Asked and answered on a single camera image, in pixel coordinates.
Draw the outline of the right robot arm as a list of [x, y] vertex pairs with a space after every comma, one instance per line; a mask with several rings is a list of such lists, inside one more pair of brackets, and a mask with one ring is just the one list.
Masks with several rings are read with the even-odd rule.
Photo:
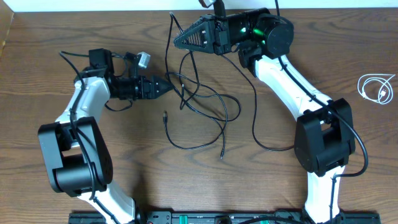
[[341, 175], [355, 150], [351, 107], [312, 86], [289, 62], [294, 25], [262, 8], [226, 15], [216, 9], [174, 39], [174, 46], [224, 55], [239, 47], [239, 61], [265, 83], [296, 122], [294, 152], [308, 175], [304, 205], [312, 223], [337, 223]]

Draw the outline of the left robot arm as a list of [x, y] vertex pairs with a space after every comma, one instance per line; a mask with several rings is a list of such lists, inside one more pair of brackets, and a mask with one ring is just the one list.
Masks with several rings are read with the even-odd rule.
[[102, 110], [112, 98], [153, 100], [171, 86], [159, 77], [139, 74], [147, 68], [146, 52], [122, 56], [124, 75], [115, 75], [107, 49], [93, 49], [86, 57], [89, 65], [76, 73], [75, 91], [63, 113], [52, 123], [43, 124], [38, 139], [51, 188], [89, 203], [95, 212], [72, 212], [69, 223], [148, 223], [147, 215], [113, 179], [113, 162], [98, 126]]

